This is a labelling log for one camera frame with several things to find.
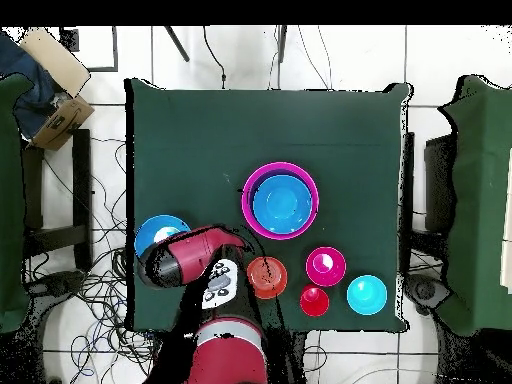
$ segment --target green tablecloth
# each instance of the green tablecloth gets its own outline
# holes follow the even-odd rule
[[[500,285],[512,91],[467,76],[460,79],[453,101],[440,109],[457,132],[457,205],[446,276],[454,293],[437,311],[459,335],[482,328],[512,330],[512,295]]]
[[[32,83],[21,74],[0,80],[0,333],[18,329],[29,302],[21,285],[25,199],[21,137],[13,107],[31,88]]]
[[[295,239],[260,237],[267,255],[288,270],[279,296],[285,324],[296,331],[405,329],[395,293],[400,113],[408,85],[385,93],[164,91],[134,79],[126,89],[128,119],[133,95],[135,229],[158,214],[179,216],[191,228],[245,224],[239,190],[249,175],[268,162],[295,163],[317,184],[317,218]],[[308,283],[305,260],[329,245],[345,255],[347,271],[326,289],[328,312],[310,318],[298,304]],[[346,301],[348,284],[363,274],[388,289],[375,316],[356,314]],[[134,328],[170,329],[184,289],[155,291],[137,276],[134,284]],[[264,326],[279,325],[275,301],[259,306]]]

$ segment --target floor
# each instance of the floor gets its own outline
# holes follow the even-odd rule
[[[209,44],[227,75],[226,88],[264,90],[277,88],[277,72],[269,73],[276,52],[273,25],[207,27]],[[221,71],[206,48],[201,27],[175,27],[191,60],[181,58],[164,27],[117,27],[117,72],[94,72],[81,91],[96,111],[84,127],[91,130],[92,172],[106,189],[106,204],[112,208],[126,188],[125,94],[123,78],[146,79],[166,89],[220,89]],[[316,26],[296,25],[288,29],[285,58],[281,66],[282,90],[324,88],[335,90],[383,90],[394,82],[408,82],[414,95],[408,112],[408,130],[416,134],[414,227],[424,228],[424,165],[426,140],[451,131],[436,107],[449,102],[458,77],[485,75],[495,84],[512,84],[512,30],[506,26],[321,26],[329,52],[332,78],[325,50]],[[77,57],[88,67],[112,66],[111,30],[79,27],[82,51]],[[69,168],[72,142],[46,158],[65,184],[71,186]],[[72,196],[48,168],[44,173],[45,227],[71,224]],[[103,228],[113,226],[105,210],[104,192],[94,181],[95,240]],[[126,219],[125,197],[115,205],[115,215]],[[122,232],[109,233],[112,247],[122,246]],[[95,255],[107,250],[106,240],[94,245]],[[414,264],[420,264],[417,257]],[[72,252],[53,252],[43,266],[46,271],[73,268]],[[437,366],[437,339],[432,319],[420,316],[407,299],[403,315],[410,328],[403,334],[312,332],[304,357],[309,384],[432,384]],[[95,319],[77,299],[55,308],[46,328],[45,363],[49,375],[67,384],[77,373],[72,358],[83,350]],[[323,349],[319,353],[315,346]],[[108,349],[93,354],[96,372],[79,375],[74,384],[140,384],[144,374],[125,358]]]

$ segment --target pink bowl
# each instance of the pink bowl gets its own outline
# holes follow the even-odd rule
[[[304,184],[306,184],[306,187],[311,193],[311,215],[301,228],[290,234],[274,234],[268,231],[256,220],[252,211],[252,200],[259,185],[267,178],[275,175],[291,175],[292,177],[299,178]],[[301,167],[288,162],[272,162],[258,168],[246,181],[242,193],[242,212],[246,221],[258,234],[272,240],[288,240],[297,237],[306,231],[316,218],[316,214],[318,213],[318,203],[318,190],[313,178],[311,178],[311,176]]]

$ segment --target table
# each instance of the table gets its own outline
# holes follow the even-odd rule
[[[259,238],[267,255],[288,270],[288,286],[278,298],[286,326],[300,332],[405,330],[395,293],[407,84],[385,92],[165,91],[132,79],[125,87],[128,169],[134,166],[127,247],[134,261],[132,232],[149,217],[176,215],[191,228],[219,222],[239,227],[245,224],[240,190],[251,172],[272,161],[296,163],[317,184],[317,218],[295,239]],[[298,300],[308,283],[306,257],[322,245],[345,255],[347,272],[326,289],[327,313],[310,318]],[[370,317],[346,301],[348,284],[363,274],[378,276],[388,289],[388,303]],[[155,291],[137,276],[129,283],[134,301],[127,322],[137,331],[170,330],[185,288]],[[264,327],[279,325],[275,301],[259,301],[259,307]]]

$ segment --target red cup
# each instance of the red cup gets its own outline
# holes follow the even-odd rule
[[[247,277],[259,299],[272,299],[286,288],[286,268],[275,258],[260,256],[247,267]]]
[[[319,317],[329,309],[329,296],[320,287],[308,284],[300,294],[302,312],[310,317]]]

